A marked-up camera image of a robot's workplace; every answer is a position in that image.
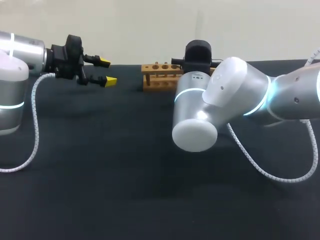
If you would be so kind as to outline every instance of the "white robotic arm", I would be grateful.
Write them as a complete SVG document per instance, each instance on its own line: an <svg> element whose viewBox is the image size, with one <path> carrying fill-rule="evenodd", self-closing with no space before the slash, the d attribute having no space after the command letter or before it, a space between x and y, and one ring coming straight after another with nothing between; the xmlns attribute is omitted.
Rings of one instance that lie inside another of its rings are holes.
<svg viewBox="0 0 320 240"><path fill-rule="evenodd" d="M188 152L211 148L218 130L226 125L241 150L254 167L266 177L279 182L295 183L310 177L318 163L317 142L309 119L320 118L320 63L286 75L270 77L237 57L224 60L210 77L192 71L178 81L174 104L172 138ZM303 177L284 179L263 171L250 157L233 132L229 122L245 116L263 126L283 121L306 123L313 147L313 165Z"/></svg>
<svg viewBox="0 0 320 240"><path fill-rule="evenodd" d="M16 131L21 123L27 80L29 74L39 76L32 88L31 105L35 141L31 156L22 165L1 169L0 173L12 173L26 167L35 157L39 145L39 129L36 112L36 90L46 78L75 79L80 85L88 83L101 87L114 86L117 79L108 76L86 76L84 62L96 67L108 68L110 62L98 55L84 55L82 40L69 35L64 46L45 48L41 40L0 31L0 136Z"/></svg>

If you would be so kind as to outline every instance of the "black table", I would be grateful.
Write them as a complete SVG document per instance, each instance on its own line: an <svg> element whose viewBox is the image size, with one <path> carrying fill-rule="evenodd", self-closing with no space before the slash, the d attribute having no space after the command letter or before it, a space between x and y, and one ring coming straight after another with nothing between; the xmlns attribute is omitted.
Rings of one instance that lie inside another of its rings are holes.
<svg viewBox="0 0 320 240"><path fill-rule="evenodd" d="M266 74L304 60L254 62ZM90 66L87 71L94 71ZM40 144L23 171L0 174L2 240L316 239L320 171L280 184L249 163L226 128L201 153L172 141L174 93L142 92L140 66L112 66L114 88L47 79L37 93ZM30 81L19 130L0 137L0 167L23 163L34 145ZM305 126L231 123L257 163L295 178L312 164ZM320 139L320 122L312 121Z"/></svg>

